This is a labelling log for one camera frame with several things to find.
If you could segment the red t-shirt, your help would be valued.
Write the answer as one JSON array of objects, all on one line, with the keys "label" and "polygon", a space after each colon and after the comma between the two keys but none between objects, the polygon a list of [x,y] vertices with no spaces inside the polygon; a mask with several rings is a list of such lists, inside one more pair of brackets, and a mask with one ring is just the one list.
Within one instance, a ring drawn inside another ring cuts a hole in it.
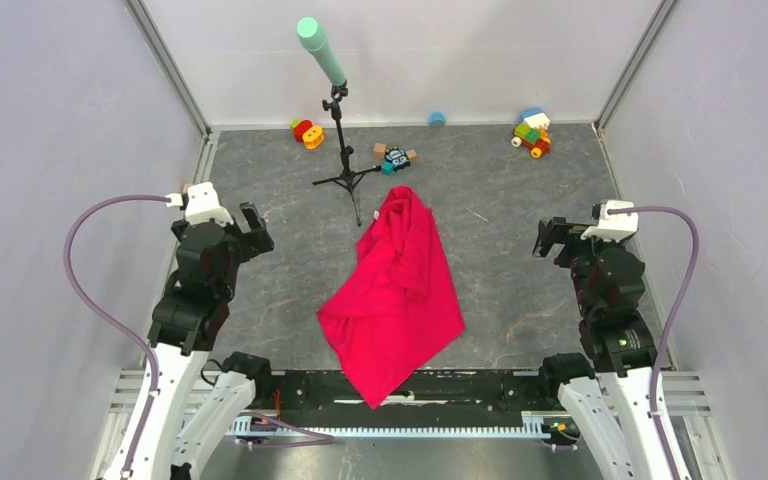
[{"label": "red t-shirt", "polygon": [[466,329],[432,209],[398,186],[377,213],[356,244],[355,269],[317,313],[372,409]]}]

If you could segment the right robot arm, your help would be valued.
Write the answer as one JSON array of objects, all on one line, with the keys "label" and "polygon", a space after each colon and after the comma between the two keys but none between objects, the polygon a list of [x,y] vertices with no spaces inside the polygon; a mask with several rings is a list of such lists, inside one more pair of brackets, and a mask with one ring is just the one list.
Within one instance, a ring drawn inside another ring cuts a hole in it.
[{"label": "right robot arm", "polygon": [[581,354],[544,359],[540,400],[564,408],[605,479],[687,479],[690,476],[659,382],[658,350],[638,307],[645,265],[626,244],[636,214],[602,214],[596,224],[563,217],[542,220],[533,253],[561,251],[581,317]]}]

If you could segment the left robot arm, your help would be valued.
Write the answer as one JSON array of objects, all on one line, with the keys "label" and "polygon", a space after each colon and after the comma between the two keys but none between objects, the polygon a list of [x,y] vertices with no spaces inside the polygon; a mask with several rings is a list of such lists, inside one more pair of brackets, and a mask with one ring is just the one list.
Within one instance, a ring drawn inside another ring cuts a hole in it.
[{"label": "left robot arm", "polygon": [[256,207],[240,206],[249,226],[174,222],[177,269],[152,313],[149,366],[119,451],[106,479],[197,479],[237,416],[274,394],[267,359],[234,352],[221,364],[207,400],[186,420],[191,391],[228,318],[241,264],[273,250]]}]

